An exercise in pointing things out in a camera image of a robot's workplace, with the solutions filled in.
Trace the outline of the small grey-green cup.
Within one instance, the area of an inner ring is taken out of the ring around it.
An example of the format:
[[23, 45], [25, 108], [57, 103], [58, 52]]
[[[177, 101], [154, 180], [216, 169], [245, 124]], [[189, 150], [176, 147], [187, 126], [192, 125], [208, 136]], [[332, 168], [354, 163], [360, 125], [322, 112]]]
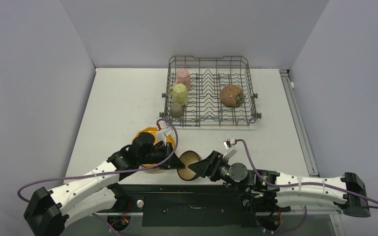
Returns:
[[180, 118], [184, 113], [184, 109], [179, 103], [172, 103], [170, 106], [170, 115], [173, 118]]

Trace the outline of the pale yellow mug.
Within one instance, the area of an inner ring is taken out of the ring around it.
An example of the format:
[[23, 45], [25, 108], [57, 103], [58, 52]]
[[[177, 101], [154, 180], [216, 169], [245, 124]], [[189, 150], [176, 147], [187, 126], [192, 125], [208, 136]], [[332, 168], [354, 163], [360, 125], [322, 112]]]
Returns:
[[184, 84], [175, 84], [172, 88], [169, 89], [169, 93], [172, 95], [173, 103], [178, 103], [182, 106], [188, 105], [188, 90]]

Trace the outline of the grey wire dish rack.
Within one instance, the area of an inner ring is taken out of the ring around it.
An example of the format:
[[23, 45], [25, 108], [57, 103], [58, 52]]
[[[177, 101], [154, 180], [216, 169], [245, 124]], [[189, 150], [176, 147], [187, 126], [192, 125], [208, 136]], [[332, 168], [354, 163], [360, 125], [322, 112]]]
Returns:
[[[171, 89], [179, 69], [188, 70], [191, 88], [189, 102], [183, 106], [183, 115], [174, 118], [171, 115]], [[241, 89], [243, 96], [238, 107], [229, 107], [221, 101], [221, 91], [229, 85]], [[159, 116], [175, 126], [248, 126], [262, 118], [256, 108], [258, 94], [253, 91], [250, 65], [244, 56], [172, 56], [168, 62], [166, 91], [162, 97], [165, 99], [164, 109]]]

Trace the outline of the pink mug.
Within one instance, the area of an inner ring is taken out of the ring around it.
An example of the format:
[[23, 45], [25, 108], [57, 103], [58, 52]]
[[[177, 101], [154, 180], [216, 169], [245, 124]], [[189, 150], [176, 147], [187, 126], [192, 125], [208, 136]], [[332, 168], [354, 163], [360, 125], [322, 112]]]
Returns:
[[191, 76], [187, 69], [182, 68], [176, 72], [174, 85], [176, 84], [183, 84], [186, 86], [187, 90], [191, 89]]

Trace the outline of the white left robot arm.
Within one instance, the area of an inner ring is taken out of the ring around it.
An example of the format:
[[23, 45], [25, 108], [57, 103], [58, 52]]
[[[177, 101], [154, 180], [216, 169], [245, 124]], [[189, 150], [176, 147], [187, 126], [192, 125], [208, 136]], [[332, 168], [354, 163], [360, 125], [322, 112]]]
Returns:
[[67, 177], [67, 183], [34, 191], [24, 212], [36, 236], [59, 236], [71, 223], [101, 210], [122, 211], [127, 197], [119, 193], [119, 181], [140, 171], [159, 168], [179, 170], [184, 163], [175, 154], [176, 143], [160, 131], [141, 132], [130, 145], [113, 153], [83, 176]]

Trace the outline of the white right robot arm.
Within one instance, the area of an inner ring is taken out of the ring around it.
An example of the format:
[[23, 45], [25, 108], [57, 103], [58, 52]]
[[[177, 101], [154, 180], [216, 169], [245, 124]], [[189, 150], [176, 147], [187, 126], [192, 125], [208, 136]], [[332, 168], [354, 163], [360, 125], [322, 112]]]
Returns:
[[370, 217], [366, 187], [361, 178], [346, 172], [341, 177], [297, 177], [276, 171], [249, 170], [242, 163], [230, 165], [213, 151], [188, 168], [210, 181], [222, 180], [225, 187], [257, 199], [256, 211], [291, 206], [332, 208], [352, 217]]

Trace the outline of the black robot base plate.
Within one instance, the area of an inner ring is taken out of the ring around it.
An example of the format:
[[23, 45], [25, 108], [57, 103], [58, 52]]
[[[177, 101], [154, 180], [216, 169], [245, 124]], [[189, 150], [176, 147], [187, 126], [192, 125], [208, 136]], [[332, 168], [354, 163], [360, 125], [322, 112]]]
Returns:
[[131, 185], [112, 188], [114, 205], [104, 213], [130, 216], [141, 213], [144, 227], [257, 227], [257, 218], [275, 221], [279, 207], [272, 198], [254, 197], [223, 185]]

